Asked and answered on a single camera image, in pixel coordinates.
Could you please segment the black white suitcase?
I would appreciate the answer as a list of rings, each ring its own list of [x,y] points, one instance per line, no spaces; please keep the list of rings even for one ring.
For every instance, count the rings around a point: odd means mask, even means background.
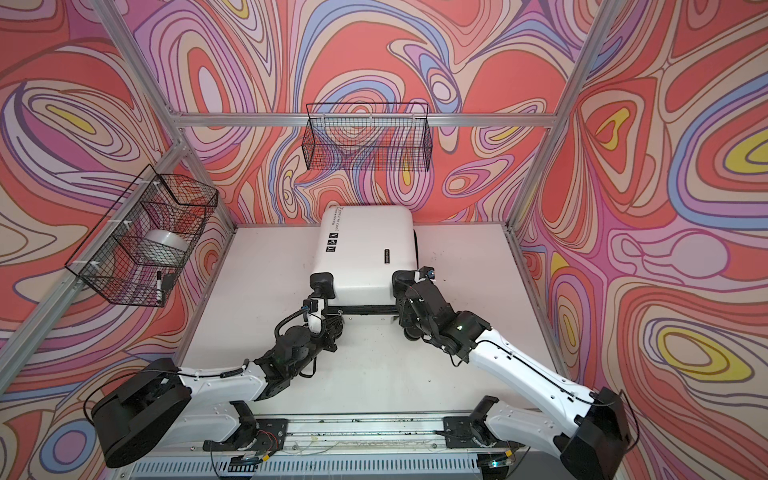
[[[313,313],[346,325],[399,320],[396,282],[418,270],[411,212],[402,206],[332,206],[320,224],[309,277]]]

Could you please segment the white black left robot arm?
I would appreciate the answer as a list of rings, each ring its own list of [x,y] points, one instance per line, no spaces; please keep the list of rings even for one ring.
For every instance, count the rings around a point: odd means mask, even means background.
[[[90,411],[107,466],[124,467],[157,448],[181,444],[200,443],[209,453],[267,455],[280,449],[281,440],[262,426],[251,403],[306,377],[320,353],[336,351],[343,325],[339,315],[311,315],[303,325],[285,319],[274,346],[236,368],[195,370],[161,358],[128,375]]]

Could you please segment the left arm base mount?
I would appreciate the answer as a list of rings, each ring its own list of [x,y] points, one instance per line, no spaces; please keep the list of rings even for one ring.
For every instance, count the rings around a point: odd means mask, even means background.
[[[274,454],[284,448],[289,421],[286,418],[256,418],[241,424],[224,441],[205,440],[206,452],[256,452]]]

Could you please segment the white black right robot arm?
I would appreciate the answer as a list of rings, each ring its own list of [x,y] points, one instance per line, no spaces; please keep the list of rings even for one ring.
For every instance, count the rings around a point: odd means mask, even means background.
[[[398,321],[410,339],[420,339],[452,359],[491,374],[521,394],[534,411],[520,411],[487,395],[467,418],[468,441],[486,448],[520,444],[560,460],[576,479],[611,479],[631,446],[621,396],[594,391],[534,360],[492,325],[456,311],[430,279],[393,286]]]

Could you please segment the aluminium front rail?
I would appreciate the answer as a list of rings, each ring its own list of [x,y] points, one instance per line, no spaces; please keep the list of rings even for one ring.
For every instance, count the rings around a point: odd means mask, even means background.
[[[531,447],[449,449],[437,414],[286,418],[284,448],[274,454],[213,452],[200,443],[157,448],[117,470],[127,478],[339,478],[408,476],[504,478]]]

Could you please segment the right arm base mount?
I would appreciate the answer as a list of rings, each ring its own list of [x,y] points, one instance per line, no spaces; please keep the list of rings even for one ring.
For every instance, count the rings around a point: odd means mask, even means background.
[[[449,449],[508,447],[507,442],[496,438],[484,424],[470,416],[446,416],[442,419],[442,429],[435,433],[444,438]]]

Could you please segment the silver tape roll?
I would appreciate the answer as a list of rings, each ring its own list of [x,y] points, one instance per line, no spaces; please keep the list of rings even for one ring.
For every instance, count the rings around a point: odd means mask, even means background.
[[[147,264],[175,267],[183,262],[189,248],[187,240],[168,230],[147,232],[139,244],[139,256]]]

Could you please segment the black marker pen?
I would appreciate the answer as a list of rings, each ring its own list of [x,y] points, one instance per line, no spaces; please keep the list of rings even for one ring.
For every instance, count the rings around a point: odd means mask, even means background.
[[[163,272],[158,270],[155,277],[155,300],[158,306],[164,303],[164,293],[162,289]]]

